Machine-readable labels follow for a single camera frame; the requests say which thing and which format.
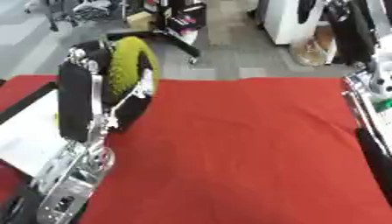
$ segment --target black fabric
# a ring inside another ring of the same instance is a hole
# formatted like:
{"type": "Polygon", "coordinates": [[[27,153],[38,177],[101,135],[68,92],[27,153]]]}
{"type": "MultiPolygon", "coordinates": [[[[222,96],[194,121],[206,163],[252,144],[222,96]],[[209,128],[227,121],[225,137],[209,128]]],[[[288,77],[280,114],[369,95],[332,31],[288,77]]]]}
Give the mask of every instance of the black fabric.
{"type": "Polygon", "coordinates": [[[22,184],[0,208],[1,224],[38,224],[37,210],[43,197],[37,190],[22,184]]]}
{"type": "Polygon", "coordinates": [[[357,61],[369,63],[375,52],[375,36],[371,32],[373,20],[365,17],[356,2],[327,5],[325,13],[334,32],[341,58],[352,65],[357,61]]]}
{"type": "Polygon", "coordinates": [[[392,160],[384,155],[380,147],[365,129],[357,129],[356,136],[363,154],[379,184],[386,200],[392,206],[392,160]]]}
{"type": "MultiPolygon", "coordinates": [[[[137,73],[139,80],[143,76],[145,69],[152,70],[152,64],[150,63],[147,55],[144,52],[140,52],[137,62],[137,73]]],[[[133,87],[123,94],[122,98],[125,97],[133,87]]],[[[139,99],[135,96],[130,97],[116,112],[115,116],[119,122],[119,131],[126,130],[143,112],[147,109],[151,102],[151,98],[147,96],[145,99],[139,99]]]]}
{"type": "Polygon", "coordinates": [[[387,10],[387,16],[389,22],[392,24],[392,1],[391,0],[383,0],[385,9],[387,10]]]}
{"type": "Polygon", "coordinates": [[[314,9],[317,0],[299,0],[297,14],[298,14],[298,22],[300,24],[306,23],[308,21],[309,16],[311,15],[311,11],[314,9]]]}
{"type": "Polygon", "coordinates": [[[92,77],[88,70],[68,61],[59,67],[59,132],[62,137],[84,143],[88,140],[92,77]]]}

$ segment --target white surface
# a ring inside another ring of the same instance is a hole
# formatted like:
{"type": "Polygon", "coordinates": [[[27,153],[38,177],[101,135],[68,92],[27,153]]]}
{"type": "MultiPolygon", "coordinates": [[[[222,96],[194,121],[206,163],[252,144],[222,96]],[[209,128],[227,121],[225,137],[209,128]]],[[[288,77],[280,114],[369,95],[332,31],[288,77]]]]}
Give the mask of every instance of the white surface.
{"type": "Polygon", "coordinates": [[[269,1],[264,20],[265,30],[277,45],[288,45],[298,40],[308,39],[313,36],[321,17],[323,1],[316,2],[316,6],[304,24],[298,23],[298,0],[269,1]]]}
{"type": "Polygon", "coordinates": [[[0,125],[0,159],[36,177],[66,145],[57,122],[57,91],[40,98],[0,125]]]}

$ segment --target chair leg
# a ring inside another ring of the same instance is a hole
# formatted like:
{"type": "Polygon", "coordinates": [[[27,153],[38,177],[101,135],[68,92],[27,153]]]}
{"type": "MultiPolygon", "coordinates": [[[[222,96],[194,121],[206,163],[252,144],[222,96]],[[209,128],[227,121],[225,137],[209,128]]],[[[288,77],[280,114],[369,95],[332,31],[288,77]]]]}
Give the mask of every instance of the chair leg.
{"type": "Polygon", "coordinates": [[[152,31],[125,31],[125,32],[112,32],[107,34],[107,38],[110,41],[116,41],[126,37],[138,37],[141,39],[155,38],[159,34],[152,31]]]}
{"type": "Polygon", "coordinates": [[[49,0],[40,0],[40,4],[44,6],[44,13],[47,20],[50,23],[51,31],[57,32],[59,30],[59,27],[56,25],[56,22],[54,21],[52,6],[49,0]]]}
{"type": "Polygon", "coordinates": [[[61,1],[61,9],[64,11],[71,19],[70,23],[72,27],[78,26],[78,22],[76,21],[76,17],[74,14],[74,5],[72,4],[74,1],[61,1]]]}
{"type": "Polygon", "coordinates": [[[191,57],[197,59],[200,57],[201,53],[200,50],[193,45],[188,45],[186,42],[172,36],[171,34],[164,34],[164,37],[167,41],[169,41],[174,46],[178,47],[185,53],[191,55],[191,57]]]}

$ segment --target tiled floor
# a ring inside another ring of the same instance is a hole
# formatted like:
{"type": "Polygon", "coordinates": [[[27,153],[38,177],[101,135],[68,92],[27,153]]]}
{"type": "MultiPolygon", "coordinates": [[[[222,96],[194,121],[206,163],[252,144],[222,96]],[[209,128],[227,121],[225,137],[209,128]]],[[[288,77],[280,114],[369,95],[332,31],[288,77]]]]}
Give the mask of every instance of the tiled floor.
{"type": "MultiPolygon", "coordinates": [[[[53,33],[39,13],[27,15],[26,0],[0,0],[0,79],[18,74],[55,74],[69,46],[97,39],[122,27],[119,22],[88,23],[75,29],[60,24],[53,33]]],[[[161,64],[161,76],[181,80],[232,80],[247,77],[339,77],[345,66],[304,67],[292,61],[284,47],[272,44],[245,11],[256,0],[208,0],[208,26],[195,45],[203,55],[190,66],[174,46],[150,43],[161,64]]]]}

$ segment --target chair wheel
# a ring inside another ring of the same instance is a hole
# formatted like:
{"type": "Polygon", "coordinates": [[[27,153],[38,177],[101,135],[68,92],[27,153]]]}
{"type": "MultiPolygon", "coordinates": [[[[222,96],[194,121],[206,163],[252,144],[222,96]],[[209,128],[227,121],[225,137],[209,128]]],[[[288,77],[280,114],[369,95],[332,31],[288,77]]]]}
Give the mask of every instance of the chair wheel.
{"type": "Polygon", "coordinates": [[[196,63],[198,63],[198,61],[199,61],[199,58],[190,57],[188,59],[188,63],[191,65],[195,65],[196,63]]]}
{"type": "Polygon", "coordinates": [[[59,27],[57,25],[51,25],[51,27],[49,29],[51,31],[53,31],[53,32],[58,32],[59,31],[59,27]]]}

